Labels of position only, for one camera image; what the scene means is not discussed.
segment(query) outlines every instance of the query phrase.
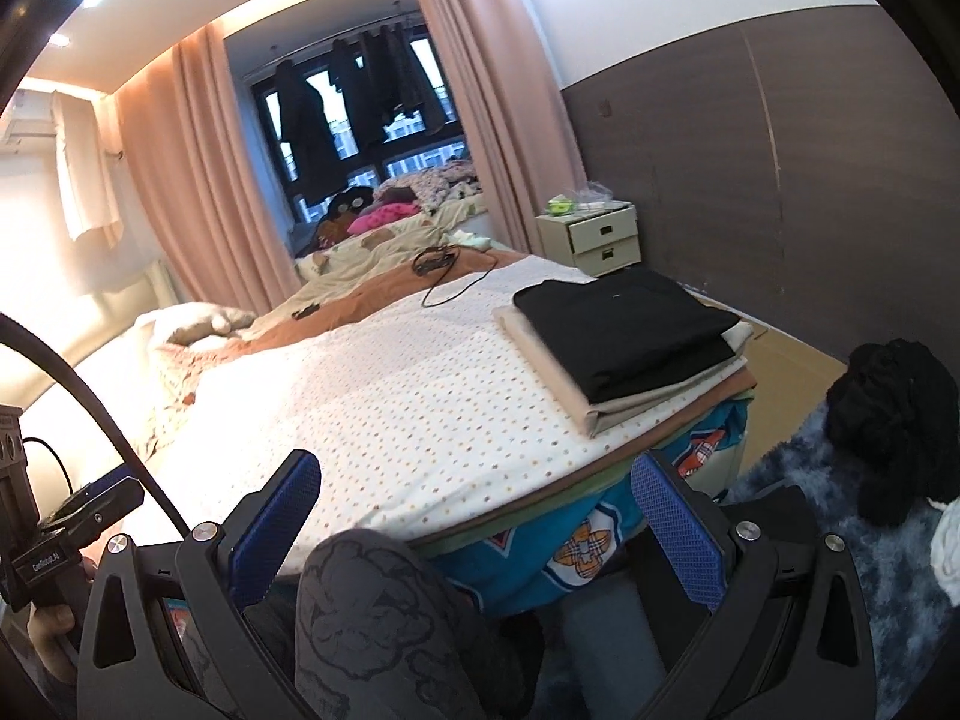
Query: wooden floor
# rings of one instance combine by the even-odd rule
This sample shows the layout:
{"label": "wooden floor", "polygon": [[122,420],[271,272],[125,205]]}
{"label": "wooden floor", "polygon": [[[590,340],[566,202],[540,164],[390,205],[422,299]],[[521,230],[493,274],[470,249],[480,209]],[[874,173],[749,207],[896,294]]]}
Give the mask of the wooden floor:
{"label": "wooden floor", "polygon": [[758,384],[750,406],[744,470],[789,439],[847,369],[843,362],[756,323],[746,358]]}

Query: small green object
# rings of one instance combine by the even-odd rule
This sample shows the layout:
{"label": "small green object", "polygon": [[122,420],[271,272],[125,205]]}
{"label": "small green object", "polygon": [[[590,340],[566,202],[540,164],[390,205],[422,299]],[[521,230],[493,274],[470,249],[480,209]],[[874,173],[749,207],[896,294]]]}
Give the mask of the small green object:
{"label": "small green object", "polygon": [[558,196],[546,204],[546,212],[554,217],[562,217],[573,211],[573,200],[569,197]]}

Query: brown wall panel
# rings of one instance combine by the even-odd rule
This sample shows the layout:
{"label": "brown wall panel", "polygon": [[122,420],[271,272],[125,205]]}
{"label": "brown wall panel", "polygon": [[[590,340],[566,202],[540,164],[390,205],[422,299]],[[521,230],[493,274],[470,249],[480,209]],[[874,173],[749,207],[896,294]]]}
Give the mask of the brown wall panel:
{"label": "brown wall panel", "polygon": [[960,119],[880,8],[723,26],[565,98],[651,266],[835,356],[905,336],[960,375]]}

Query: window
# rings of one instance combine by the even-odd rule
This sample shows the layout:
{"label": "window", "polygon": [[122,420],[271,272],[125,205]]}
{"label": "window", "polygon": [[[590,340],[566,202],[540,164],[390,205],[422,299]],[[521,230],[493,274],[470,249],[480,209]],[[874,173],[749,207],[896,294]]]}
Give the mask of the window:
{"label": "window", "polygon": [[387,163],[387,173],[391,178],[397,175],[403,175],[407,172],[416,172],[424,170],[426,167],[440,167],[445,165],[451,159],[459,159],[460,155],[467,149],[467,141],[458,138],[450,143],[444,143],[438,148],[431,148],[429,151],[420,151],[416,154],[410,154],[395,162]]}
{"label": "window", "polygon": [[[350,186],[364,184],[376,187],[388,178],[403,175],[406,172],[443,165],[451,159],[456,159],[467,147],[463,128],[457,121],[453,100],[443,80],[443,71],[440,69],[429,36],[424,29],[421,28],[419,33],[414,33],[411,47],[424,65],[424,71],[431,85],[437,91],[437,97],[446,113],[446,124],[440,132],[428,135],[419,112],[412,117],[399,114],[390,125],[385,127],[385,143],[364,154],[359,152],[353,138],[343,96],[330,83],[326,57],[317,57],[300,66],[307,82],[323,96],[323,108],[325,108],[326,119],[330,125],[337,152],[340,158],[347,162],[347,169],[352,171]],[[359,53],[356,61],[359,67],[363,67],[363,58]],[[330,198],[308,207],[302,195],[296,190],[296,182],[299,178],[296,160],[289,143],[280,140],[280,102],[277,99],[277,92],[272,88],[272,79],[256,84],[253,87],[253,93],[259,101],[264,129],[274,147],[272,150],[275,166],[291,206],[302,220],[318,220],[326,213]]]}

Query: person's hand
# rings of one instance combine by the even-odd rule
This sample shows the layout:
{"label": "person's hand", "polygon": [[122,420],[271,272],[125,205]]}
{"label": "person's hand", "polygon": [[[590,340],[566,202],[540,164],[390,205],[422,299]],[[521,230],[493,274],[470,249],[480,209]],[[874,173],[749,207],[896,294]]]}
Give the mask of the person's hand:
{"label": "person's hand", "polygon": [[[86,577],[93,580],[97,573],[97,565],[89,557],[83,558],[83,571]],[[71,632],[77,621],[73,618],[70,607],[31,607],[30,622],[27,623],[27,636],[37,651],[37,657],[43,667],[56,679],[65,685],[77,683],[77,669],[66,656],[58,637]]]}

